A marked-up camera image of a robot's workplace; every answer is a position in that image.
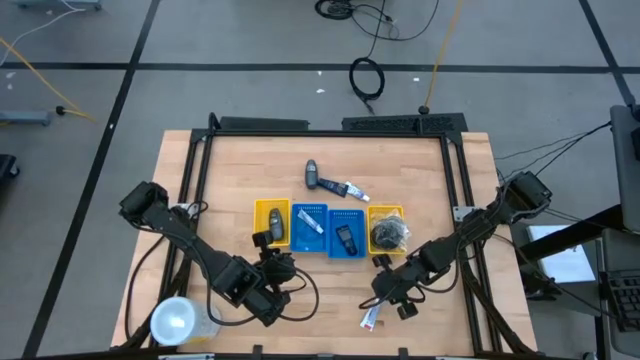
yellow cable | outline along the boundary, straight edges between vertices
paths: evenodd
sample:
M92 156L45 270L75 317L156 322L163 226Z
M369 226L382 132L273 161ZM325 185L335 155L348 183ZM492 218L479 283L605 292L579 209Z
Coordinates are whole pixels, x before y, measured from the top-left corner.
M433 71L431 72L431 83L429 84L429 92L427 93L427 100L425 100L424 102L424 106L427 108L429 107L429 102L431 101L431 94L433 93L433 88L436 85L436 76L438 73L438 66L440 66L440 63L444 59L444 54L447 52L447 44L449 43L449 38L451 37L451 34L453 34L453 31L456 28L456 24L458 23L458 19L460 18L460 9L462 8L462 1L463 0L458 0L458 3L456 4L456 10L453 14L453 18L451 18L451 22L449 23L449 29L447 30L447 34L444 37L444 42L440 47L440 52L438 53L438 57L436 58L436 63L433 66Z
M69 105L70 107L73 108L73 110L66 110L66 112L78 115L78 116L82 116L86 119L88 119L89 121L96 123L97 121L89 114L82 112L80 110L80 108L78 108L76 106L76 104L74 104L73 102L71 102L71 100L67 99L64 95L62 95L60 93L60 91L58 91L55 87L53 87L53 85L51 85L47 79L44 78L44 76L42 76L42 74L40 74L40 72L38 72L38 70L36 70L30 63L29 61L27 61L27 59L24 58L24 56L22 56L16 49L14 49L13 47L11 47L11 45L9 45L2 37L0 37L0 43L2 43L2 45L6 46L7 49L9 49L9 51L11 51L11 53L13 53L13 55L15 55L18 59L20 59L20 61L22 61L23 64L25 64L29 70L31 70L39 79L40 81L42 81L43 84L45 84L49 90L53 91L54 94L56 94L60 99L62 99L65 103L67 103L67 105Z

yellow bin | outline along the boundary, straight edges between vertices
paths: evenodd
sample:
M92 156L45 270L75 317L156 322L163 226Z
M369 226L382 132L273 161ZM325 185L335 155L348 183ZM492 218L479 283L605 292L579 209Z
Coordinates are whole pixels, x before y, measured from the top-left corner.
M404 254L407 252L406 249L382 250L376 248L371 244L372 217L380 213L387 214L394 209L398 210L398 212L400 213L400 217L402 218L402 220L404 220L404 211L402 210L402 206L400 205L371 205L367 207L367 249L369 250L369 254Z
M269 230L269 211L277 208L282 215L282 224L284 226L284 236L282 239L274 241L270 247L289 246L290 228L291 228L291 205L289 199L258 199L253 206L253 232L261 232Z

desk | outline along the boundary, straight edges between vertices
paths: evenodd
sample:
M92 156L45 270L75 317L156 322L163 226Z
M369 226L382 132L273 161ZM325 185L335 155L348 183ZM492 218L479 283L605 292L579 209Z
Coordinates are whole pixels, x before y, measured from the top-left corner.
M177 199L189 138L189 131L164 134L153 181L168 190L170 203ZM495 198L498 185L489 139L484 133L465 133L463 139L473 195L476 203L484 206ZM440 142L436 139L224 136L214 137L204 191L210 208L200 219L198 234L216 249L255 261L258 252L251 241L255 199L289 198L293 203L324 202L330 208L366 208L368 204L355 198L343 199L321 189L307 190L304 165L310 158L318 163L321 176L352 181L371 197L371 204L401 204L413 234L409 250L453 231ZM197 174L194 175L191 190L195 190ZM461 187L456 187L462 201ZM498 231L509 235L504 227ZM153 234L140 234L132 270L156 239ZM166 248L165 242L138 274L131 312L133 327L143 321L156 302ZM485 256L496 307L524 343L535 349L513 248L492 240L487 242ZM308 253L294 253L294 258L296 265L309 272L319 286L320 307L313 319L303 323L278 320L269 328L258 321L222 328L211 342L182 346L180 350L250 353L254 344L261 344L270 354L392 355L398 353L399 347L406 347L411 355L473 355L460 283L450 293L427 294L427 301L418 304L420 314L405 321L398 318L395 307L383 305L375 330L368 332L359 327L364 312L357 305L372 296L370 283L378 270L370 258L336 261L329 260L326 254ZM402 257L394 259L396 264L401 260ZM434 287L447 287L452 277L450 271ZM297 286L292 281L287 287ZM193 268L188 296L204 302L205 291L200 271ZM217 296L214 298L225 320L248 316L244 308L234 309ZM310 287L292 298L285 309L287 315L300 317L311 311L314 296ZM477 309L482 313L479 304ZM123 311L124 299L114 345L125 340ZM483 344L489 349L484 314L480 319Z

white paper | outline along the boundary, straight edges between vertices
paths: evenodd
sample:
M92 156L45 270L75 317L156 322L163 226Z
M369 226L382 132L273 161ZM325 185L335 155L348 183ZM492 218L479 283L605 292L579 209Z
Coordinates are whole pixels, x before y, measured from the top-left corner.
M536 241L567 226L529 226L527 232L531 241ZM540 265L544 273L554 278L558 284L596 280L582 245L547 256L540 260Z

small bottle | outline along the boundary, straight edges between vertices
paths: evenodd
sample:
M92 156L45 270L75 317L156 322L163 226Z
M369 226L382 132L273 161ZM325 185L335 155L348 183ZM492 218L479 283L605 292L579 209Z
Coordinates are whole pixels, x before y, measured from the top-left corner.
M211 313L220 319L220 312L213 305ZM207 341L219 330L220 325L209 319L204 304L185 297L166 299L151 315L151 335L165 346Z

